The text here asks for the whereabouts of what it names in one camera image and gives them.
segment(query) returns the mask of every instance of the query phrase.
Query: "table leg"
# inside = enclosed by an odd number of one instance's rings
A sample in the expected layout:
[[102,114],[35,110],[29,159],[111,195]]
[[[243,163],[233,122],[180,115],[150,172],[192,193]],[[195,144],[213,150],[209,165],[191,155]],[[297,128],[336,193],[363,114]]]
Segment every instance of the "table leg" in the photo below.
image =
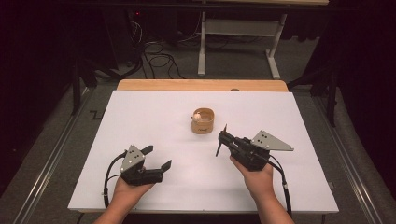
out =
[[198,77],[205,76],[205,62],[206,62],[205,36],[206,36],[206,12],[202,12],[201,47],[199,50],[199,59],[198,59]]
[[282,35],[283,27],[285,26],[285,21],[286,21],[287,16],[288,16],[287,14],[282,14],[280,21],[279,21],[279,25],[276,28],[276,33],[274,35],[273,46],[271,49],[268,49],[267,51],[265,51],[266,57],[268,60],[268,64],[270,65],[271,74],[272,74],[273,79],[280,79],[280,74],[279,74],[279,71],[277,70],[274,55],[275,55],[277,44],[279,43],[280,36]]

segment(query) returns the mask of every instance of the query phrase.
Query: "metal rail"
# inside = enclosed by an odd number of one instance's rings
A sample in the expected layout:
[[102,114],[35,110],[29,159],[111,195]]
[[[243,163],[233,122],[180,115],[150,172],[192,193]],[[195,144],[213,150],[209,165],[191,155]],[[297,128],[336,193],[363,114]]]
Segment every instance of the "metal rail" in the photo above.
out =
[[69,121],[67,121],[64,130],[61,133],[54,149],[52,150],[51,154],[49,155],[49,159],[47,160],[46,164],[44,165],[40,175],[38,176],[34,186],[32,187],[29,195],[27,196],[20,212],[17,214],[14,224],[23,224],[28,223],[29,218],[32,216],[33,212],[35,211],[35,207],[37,206],[46,186],[50,182],[50,178],[53,172],[56,169],[56,166],[64,153],[64,144],[73,130],[73,127],[78,120],[78,117],[84,108],[84,105],[88,102],[89,98],[92,95],[92,91],[89,91],[88,88],[82,93],[84,98],[82,102],[82,106],[77,111],[77,113],[70,117]]
[[370,193],[367,190],[364,182],[362,181],[361,176],[359,175],[357,168],[355,167],[355,164],[353,163],[352,159],[350,159],[347,149],[345,148],[343,142],[341,141],[338,132],[334,129],[334,127],[332,127],[332,125],[330,124],[330,122],[326,117],[325,104],[319,97],[313,97],[313,100],[315,106],[321,112],[319,114],[322,116],[328,130],[332,135],[332,139],[336,144],[340,159],[343,162],[346,171],[346,176],[349,179],[349,182],[356,194],[359,203],[361,204],[361,208],[364,214],[366,215],[367,220],[369,221],[369,223],[372,224],[377,224],[377,223],[382,224],[383,223],[382,219],[378,214],[377,209],[375,208]]

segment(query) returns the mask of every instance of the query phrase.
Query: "small wooden cup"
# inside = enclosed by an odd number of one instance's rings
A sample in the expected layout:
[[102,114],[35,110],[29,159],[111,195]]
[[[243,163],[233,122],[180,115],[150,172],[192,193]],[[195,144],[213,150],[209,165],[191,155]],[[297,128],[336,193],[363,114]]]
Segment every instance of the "small wooden cup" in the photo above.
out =
[[191,129],[193,133],[206,134],[213,131],[215,113],[209,108],[198,108],[191,116]]

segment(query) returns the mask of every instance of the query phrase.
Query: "white metal leg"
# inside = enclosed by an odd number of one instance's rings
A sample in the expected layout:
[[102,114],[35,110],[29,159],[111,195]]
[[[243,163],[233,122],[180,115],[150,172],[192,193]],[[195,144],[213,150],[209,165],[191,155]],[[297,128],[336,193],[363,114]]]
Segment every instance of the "white metal leg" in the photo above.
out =
[[282,35],[283,27],[285,26],[285,21],[287,14],[283,14],[280,18],[279,25],[276,28],[276,33],[274,35],[274,42],[271,49],[265,51],[268,64],[270,65],[271,74],[273,79],[280,79],[279,71],[277,70],[276,62],[275,62],[275,51],[277,44],[279,43],[280,36]]
[[198,59],[198,77],[205,76],[205,63],[206,63],[205,38],[206,38],[206,12],[202,12],[201,47],[199,50],[199,59]]
[[272,36],[273,45],[271,49],[265,51],[268,64],[271,69],[273,79],[280,79],[279,71],[277,70],[275,62],[275,52],[280,36],[282,35],[283,27],[287,14],[282,14],[279,22],[258,22],[258,21],[227,21],[227,20],[206,20],[206,13],[202,12],[201,20],[201,47],[198,59],[198,76],[205,76],[205,38],[208,34],[224,34],[224,35],[257,35],[257,36]]

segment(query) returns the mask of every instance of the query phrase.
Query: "white board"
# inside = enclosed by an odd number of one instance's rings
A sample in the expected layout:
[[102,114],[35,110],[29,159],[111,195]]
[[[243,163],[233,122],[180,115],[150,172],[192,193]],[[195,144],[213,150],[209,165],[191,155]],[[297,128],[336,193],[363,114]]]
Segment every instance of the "white board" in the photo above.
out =
[[[215,112],[214,130],[191,131],[199,107]],[[338,212],[292,93],[264,91],[114,91],[68,208],[84,212],[105,209],[103,185],[108,165],[130,145],[153,145],[147,169],[172,167],[135,207],[136,212],[245,213],[256,206],[226,146],[215,157],[218,133],[253,138],[265,130],[294,147],[272,151],[289,184],[295,213]],[[119,173],[121,160],[111,175]],[[109,181],[109,196],[116,178]],[[277,198],[286,207],[280,174],[274,170]]]

